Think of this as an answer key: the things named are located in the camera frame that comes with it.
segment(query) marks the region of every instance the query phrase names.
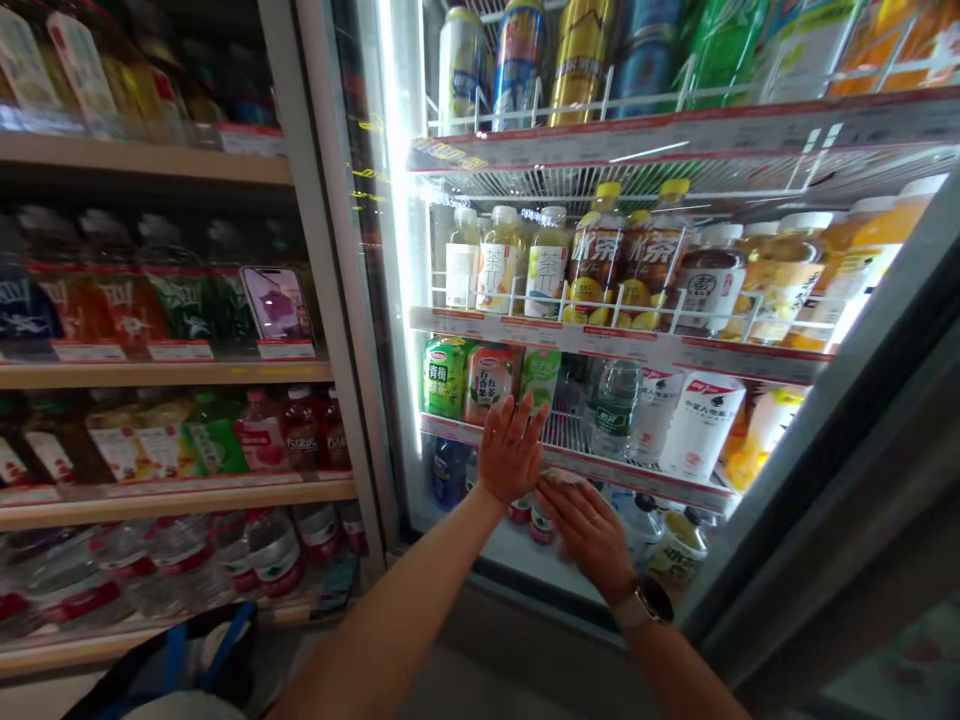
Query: water bottle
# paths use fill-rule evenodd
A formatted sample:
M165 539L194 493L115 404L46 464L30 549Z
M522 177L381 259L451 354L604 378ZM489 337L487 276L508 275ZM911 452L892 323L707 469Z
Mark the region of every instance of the water bottle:
M629 360L608 360L594 390L590 447L597 455L623 460L630 449L633 413L643 369Z

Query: blue bottle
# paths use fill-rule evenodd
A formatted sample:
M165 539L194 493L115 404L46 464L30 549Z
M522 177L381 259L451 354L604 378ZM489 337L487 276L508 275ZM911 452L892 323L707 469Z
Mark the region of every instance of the blue bottle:
M670 91L683 0L627 0L613 71L611 100ZM610 118L653 115L661 103L611 108Z

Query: price tag strip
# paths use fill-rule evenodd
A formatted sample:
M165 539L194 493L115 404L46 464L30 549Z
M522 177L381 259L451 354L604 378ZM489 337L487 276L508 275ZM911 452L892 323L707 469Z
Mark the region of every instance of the price tag strip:
M787 385L813 385L831 359L829 355L791 348L420 306L411 308L410 327L475 340L634 360L660 369L709 370Z

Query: wooden shelf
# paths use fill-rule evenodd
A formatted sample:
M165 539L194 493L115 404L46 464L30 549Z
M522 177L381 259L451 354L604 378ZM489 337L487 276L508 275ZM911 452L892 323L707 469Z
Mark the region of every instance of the wooden shelf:
M304 382L333 382L330 363L324 360L296 360L0 366L0 390Z
M316 475L317 479L311 482L302 482L299 475L288 473L78 487L71 488L71 497L62 497L52 487L23 492L7 490L0 493L0 532L357 497L350 471Z

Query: yellow bottle cap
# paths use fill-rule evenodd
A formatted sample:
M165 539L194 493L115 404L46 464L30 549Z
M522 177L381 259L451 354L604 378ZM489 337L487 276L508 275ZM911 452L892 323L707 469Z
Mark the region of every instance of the yellow bottle cap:
M660 186L661 195L686 195L690 192L690 181L687 178L673 178Z

